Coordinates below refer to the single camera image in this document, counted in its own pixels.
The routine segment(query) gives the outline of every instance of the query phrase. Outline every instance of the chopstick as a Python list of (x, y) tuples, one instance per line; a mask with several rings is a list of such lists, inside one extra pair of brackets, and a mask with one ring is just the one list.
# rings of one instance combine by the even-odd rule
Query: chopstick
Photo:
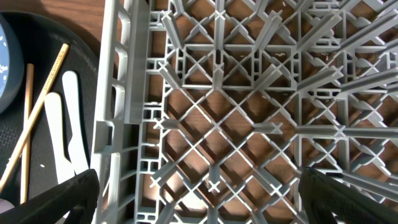
[(12, 152), (9, 162), (7, 163), (6, 170), (4, 171), (4, 173), (1, 177), (0, 192), (3, 190), (4, 186), (6, 185), (7, 179), (10, 177), (12, 169), (14, 168), (15, 164), (17, 163), (18, 157), (21, 154), (21, 152), (25, 146), (27, 137), (33, 128), (33, 125), (40, 113), (40, 110), (43, 107), (45, 96), (49, 93), (52, 83), (54, 82), (55, 78), (57, 77), (58, 71), (60, 70), (61, 64), (68, 52), (68, 49), (69, 49), (69, 45), (63, 44), (60, 52), (58, 53), (57, 59), (55, 59), (55, 62), (51, 68), (50, 74), (44, 83), (44, 87), (43, 87), (42, 91), (40, 92), (39, 98), (37, 99), (36, 104), (33, 107), (32, 113), (30, 114), (29, 119), (27, 120), (26, 127), (24, 127), (24, 130), (22, 131), (21, 136), (19, 136), (18, 142), (14, 148), (14, 151)]
[[(25, 89), (25, 110), (24, 110), (24, 128), (27, 127), (30, 111), (32, 110), (33, 94), (33, 64), (26, 66), (26, 89)], [(21, 198), (20, 203), (27, 200), (27, 191), (29, 189), (29, 156), (30, 155), (30, 134), (26, 137), (26, 143), (22, 151), (22, 170), (21, 170)]]

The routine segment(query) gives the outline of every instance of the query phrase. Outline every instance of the black plate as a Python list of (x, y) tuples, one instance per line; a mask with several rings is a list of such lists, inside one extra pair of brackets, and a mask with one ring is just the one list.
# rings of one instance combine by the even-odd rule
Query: black plate
[[(61, 95), (63, 100), (64, 143), (65, 151), (72, 136), (67, 105), (63, 95), (62, 74), (68, 70), (75, 71), (80, 80), (80, 105), (83, 128), (83, 139), (87, 158), (90, 157), (93, 139), (96, 84), (98, 77), (98, 58), (79, 36), (63, 25), (46, 17), (24, 12), (2, 12), (4, 18), (14, 29), (21, 44), (25, 63), (33, 63), (34, 101), (45, 83), (55, 58), (63, 43), (70, 44), (68, 54), (62, 64), (52, 91)], [(0, 174), (6, 168), (9, 157), (19, 139), (23, 127), (25, 82), (16, 99), (8, 109), (0, 114)], [(39, 114), (31, 132), (29, 198), (57, 185), (55, 162), (49, 126), (44, 108)], [(17, 163), (6, 188), (0, 198), (14, 205), (19, 204), (21, 181), (21, 163)]]

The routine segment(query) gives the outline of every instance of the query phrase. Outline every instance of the white plastic utensil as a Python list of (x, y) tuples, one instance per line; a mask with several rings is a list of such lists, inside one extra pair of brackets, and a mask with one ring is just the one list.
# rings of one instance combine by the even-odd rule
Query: white plastic utensil
[(49, 122), (50, 135), (55, 158), (55, 170), (57, 171), (58, 184), (75, 176), (73, 166), (65, 157), (63, 150), (62, 133), (62, 103), (57, 93), (49, 93), (44, 101), (45, 113)]
[(79, 87), (77, 74), (67, 71), (62, 75), (63, 92), (67, 101), (72, 138), (68, 145), (69, 157), (76, 174), (88, 169), (80, 125)]

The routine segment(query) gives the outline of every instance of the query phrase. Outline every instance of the blue cup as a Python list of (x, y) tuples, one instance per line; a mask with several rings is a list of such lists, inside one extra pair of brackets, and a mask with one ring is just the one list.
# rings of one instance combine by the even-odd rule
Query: blue cup
[(0, 113), (16, 97), (24, 79), (24, 67), (18, 39), (0, 14)]

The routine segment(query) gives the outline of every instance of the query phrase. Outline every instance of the white utensil handle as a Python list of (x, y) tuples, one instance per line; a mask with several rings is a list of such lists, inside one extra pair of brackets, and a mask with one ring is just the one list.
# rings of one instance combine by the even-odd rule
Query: white utensil handle
[(67, 71), (62, 76), (63, 91), (67, 101), (72, 138), (68, 145), (69, 157), (77, 174), (88, 169), (80, 125), (79, 86), (77, 74)]
[(45, 97), (44, 106), (50, 128), (58, 184), (61, 184), (74, 177), (75, 173), (72, 164), (65, 158), (63, 150), (62, 103), (60, 95), (49, 93)]

